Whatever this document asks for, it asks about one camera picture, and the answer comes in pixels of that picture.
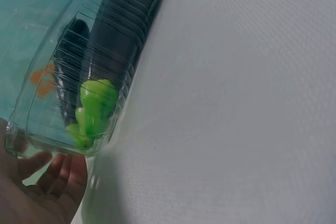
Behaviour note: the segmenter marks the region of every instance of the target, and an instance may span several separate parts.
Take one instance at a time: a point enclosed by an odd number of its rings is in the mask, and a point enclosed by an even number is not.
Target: plastic clamshell box
[[[157,1],[70,0],[28,67],[6,149],[19,156],[29,148],[85,156],[101,150],[129,93]]]

